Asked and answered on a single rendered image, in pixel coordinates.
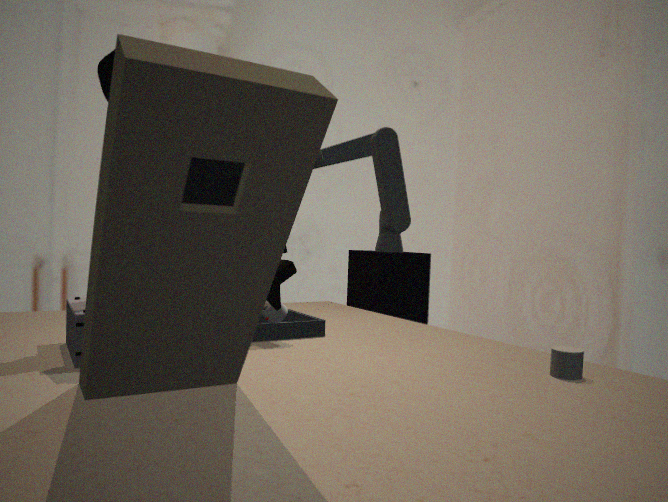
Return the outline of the white cylinder with slots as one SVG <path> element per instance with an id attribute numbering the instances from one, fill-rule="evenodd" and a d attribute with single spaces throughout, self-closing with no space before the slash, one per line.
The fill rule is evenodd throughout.
<path id="1" fill-rule="evenodd" d="M 281 308 L 277 311 L 266 300 L 261 314 L 269 323 L 280 323 L 286 317 L 287 313 L 288 309 L 282 302 Z"/>

